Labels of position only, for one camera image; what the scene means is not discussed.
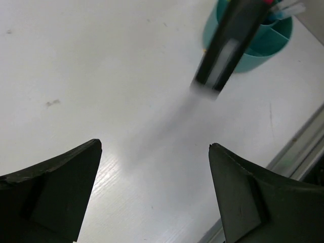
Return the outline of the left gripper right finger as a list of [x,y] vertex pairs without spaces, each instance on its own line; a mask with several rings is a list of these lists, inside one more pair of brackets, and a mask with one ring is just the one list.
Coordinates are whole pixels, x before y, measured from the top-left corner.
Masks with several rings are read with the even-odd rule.
[[278,175],[217,143],[209,162],[227,242],[323,242],[323,187]]

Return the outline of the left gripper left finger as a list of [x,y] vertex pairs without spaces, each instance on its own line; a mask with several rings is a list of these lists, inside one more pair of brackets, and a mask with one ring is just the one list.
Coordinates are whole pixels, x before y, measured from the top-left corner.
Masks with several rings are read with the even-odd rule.
[[1,176],[1,242],[77,242],[102,155],[92,139]]

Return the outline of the pink black highlighter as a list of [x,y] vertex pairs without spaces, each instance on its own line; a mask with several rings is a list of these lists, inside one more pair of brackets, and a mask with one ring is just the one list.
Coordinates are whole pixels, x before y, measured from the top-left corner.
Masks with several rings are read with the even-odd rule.
[[218,95],[266,18],[272,1],[230,1],[202,58],[191,87]]

